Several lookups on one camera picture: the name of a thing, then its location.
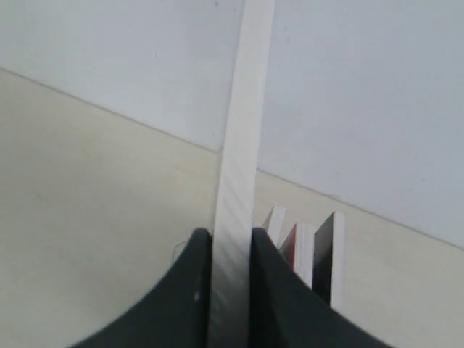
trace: beige floor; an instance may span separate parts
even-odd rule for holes
[[[216,154],[0,70],[0,347],[102,327],[212,220]],[[259,173],[255,217],[347,215],[343,314],[396,347],[464,347],[464,252]]]

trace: white paper edge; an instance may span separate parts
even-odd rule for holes
[[[254,185],[274,6],[244,4],[217,188],[209,348],[248,344]]]

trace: dark gray curved object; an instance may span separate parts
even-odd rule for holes
[[[250,260],[250,348],[388,348],[333,311],[255,228]]]
[[[162,280],[106,328],[73,348],[203,348],[210,306],[211,235],[195,230]]]

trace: floor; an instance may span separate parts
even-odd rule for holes
[[[0,346],[66,347],[130,307],[210,227],[217,155],[0,70]],[[396,347],[464,347],[464,252],[258,173],[274,205],[347,216],[343,315]]]

